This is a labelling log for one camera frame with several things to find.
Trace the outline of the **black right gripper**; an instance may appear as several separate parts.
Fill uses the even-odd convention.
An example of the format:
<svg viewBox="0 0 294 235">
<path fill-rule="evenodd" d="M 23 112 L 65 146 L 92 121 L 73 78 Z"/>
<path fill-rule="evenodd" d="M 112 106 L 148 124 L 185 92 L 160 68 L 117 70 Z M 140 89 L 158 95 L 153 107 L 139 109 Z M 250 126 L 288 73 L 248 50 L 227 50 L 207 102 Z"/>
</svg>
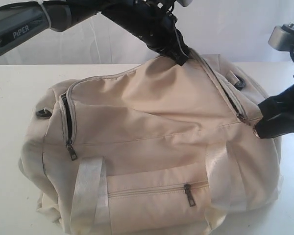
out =
<svg viewBox="0 0 294 235">
<path fill-rule="evenodd" d="M 254 125 L 257 137 L 272 139 L 294 133 L 294 84 L 279 95 L 265 99 L 258 107 L 263 119 Z"/>
</svg>

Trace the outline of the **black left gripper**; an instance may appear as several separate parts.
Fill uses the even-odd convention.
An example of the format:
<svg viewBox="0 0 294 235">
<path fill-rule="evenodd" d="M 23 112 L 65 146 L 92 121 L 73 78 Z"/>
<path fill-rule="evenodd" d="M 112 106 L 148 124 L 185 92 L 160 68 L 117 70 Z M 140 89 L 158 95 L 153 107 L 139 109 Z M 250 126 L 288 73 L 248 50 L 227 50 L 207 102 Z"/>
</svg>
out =
<svg viewBox="0 0 294 235">
<path fill-rule="evenodd" d="M 190 58 L 190 48 L 176 28 L 174 7 L 174 0 L 134 1 L 134 36 L 151 50 L 161 52 L 172 49 L 172 59 L 182 66 Z"/>
</svg>

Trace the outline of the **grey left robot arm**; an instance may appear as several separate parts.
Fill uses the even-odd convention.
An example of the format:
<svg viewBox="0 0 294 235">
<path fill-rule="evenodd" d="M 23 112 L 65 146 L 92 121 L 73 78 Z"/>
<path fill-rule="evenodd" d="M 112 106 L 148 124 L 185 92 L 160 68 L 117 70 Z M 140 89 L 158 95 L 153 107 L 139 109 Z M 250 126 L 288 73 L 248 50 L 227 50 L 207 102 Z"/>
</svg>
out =
<svg viewBox="0 0 294 235">
<path fill-rule="evenodd" d="M 0 7 L 0 56 L 46 29 L 63 32 L 103 14 L 160 55 L 186 63 L 190 48 L 176 28 L 173 0 L 43 0 Z"/>
</svg>

